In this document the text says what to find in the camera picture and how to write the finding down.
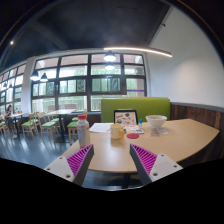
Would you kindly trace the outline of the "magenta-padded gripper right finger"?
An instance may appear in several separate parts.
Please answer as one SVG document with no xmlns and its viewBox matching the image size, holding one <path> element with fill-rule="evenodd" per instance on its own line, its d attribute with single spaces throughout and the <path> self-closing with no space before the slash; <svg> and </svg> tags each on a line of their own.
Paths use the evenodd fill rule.
<svg viewBox="0 0 224 224">
<path fill-rule="evenodd" d="M 130 145 L 130 155 L 143 185 L 147 185 L 182 169 L 179 164 L 166 154 L 156 155 L 134 144 Z"/>
</svg>

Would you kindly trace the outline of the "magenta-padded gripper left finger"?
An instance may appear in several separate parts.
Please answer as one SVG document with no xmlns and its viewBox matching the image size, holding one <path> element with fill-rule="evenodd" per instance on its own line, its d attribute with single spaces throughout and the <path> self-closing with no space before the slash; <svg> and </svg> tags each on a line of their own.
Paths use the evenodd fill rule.
<svg viewBox="0 0 224 224">
<path fill-rule="evenodd" d="M 93 155 L 94 147 L 89 145 L 68 157 L 58 157 L 45 168 L 45 171 L 81 186 Z"/>
</svg>

